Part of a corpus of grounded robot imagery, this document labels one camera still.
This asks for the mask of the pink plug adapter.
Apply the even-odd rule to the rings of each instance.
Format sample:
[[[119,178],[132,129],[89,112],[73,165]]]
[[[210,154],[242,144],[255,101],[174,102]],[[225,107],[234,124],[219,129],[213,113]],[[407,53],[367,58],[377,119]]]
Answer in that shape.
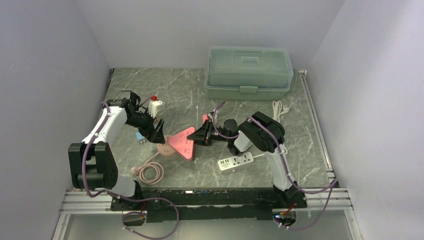
[[[204,122],[206,122],[206,121],[208,121],[208,120],[209,120],[208,115],[207,115],[207,114],[204,114],[204,115],[202,116],[202,122],[204,123]]]

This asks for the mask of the pink triangular socket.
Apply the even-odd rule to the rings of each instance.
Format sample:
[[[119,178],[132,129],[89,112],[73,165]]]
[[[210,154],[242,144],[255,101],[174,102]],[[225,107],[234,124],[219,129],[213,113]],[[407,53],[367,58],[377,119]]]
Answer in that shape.
[[[188,139],[188,136],[194,132],[195,128],[191,126],[167,139],[167,144],[186,161],[191,161],[195,153],[194,141]]]

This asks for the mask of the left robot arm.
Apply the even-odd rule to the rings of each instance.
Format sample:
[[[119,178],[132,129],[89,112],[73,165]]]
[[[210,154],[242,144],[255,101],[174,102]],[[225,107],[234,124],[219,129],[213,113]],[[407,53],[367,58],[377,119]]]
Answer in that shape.
[[[129,209],[137,210],[144,203],[141,188],[135,180],[119,174],[111,146],[124,125],[137,129],[144,141],[164,144],[164,120],[157,119],[157,114],[165,104],[155,95],[142,99],[131,90],[123,90],[116,99],[101,105],[102,113],[93,130],[68,148],[72,185],[91,198],[104,192],[124,198]]]

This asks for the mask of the round pink socket hub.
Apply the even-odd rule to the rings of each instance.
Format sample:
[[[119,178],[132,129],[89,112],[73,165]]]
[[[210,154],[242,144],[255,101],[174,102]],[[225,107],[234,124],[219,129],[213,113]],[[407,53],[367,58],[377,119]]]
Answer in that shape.
[[[156,145],[156,148],[157,148],[159,155],[161,155],[162,157],[165,157],[165,158],[169,158],[169,157],[172,157],[172,156],[177,154],[177,152],[171,146],[169,146],[167,143],[166,144],[158,143]]]

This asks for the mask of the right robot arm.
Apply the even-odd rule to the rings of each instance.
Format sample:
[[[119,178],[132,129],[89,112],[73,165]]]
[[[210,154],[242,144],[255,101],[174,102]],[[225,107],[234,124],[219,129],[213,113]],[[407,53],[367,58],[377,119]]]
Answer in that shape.
[[[287,208],[290,205],[304,207],[305,194],[297,189],[297,182],[289,169],[284,153],[284,127],[257,111],[241,124],[235,119],[227,119],[222,127],[215,125],[215,111],[208,116],[203,125],[187,136],[188,140],[199,146],[210,146],[214,141],[227,142],[227,148],[235,156],[234,163],[252,146],[262,151],[271,168],[273,191],[276,203]]]

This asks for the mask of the white power strip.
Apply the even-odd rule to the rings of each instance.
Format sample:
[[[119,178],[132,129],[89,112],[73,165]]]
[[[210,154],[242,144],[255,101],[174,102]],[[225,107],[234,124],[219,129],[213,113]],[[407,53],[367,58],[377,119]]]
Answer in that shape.
[[[254,156],[250,152],[242,153],[240,156],[232,156],[220,159],[217,162],[219,169],[223,172],[234,171],[236,168],[243,167],[254,162]]]

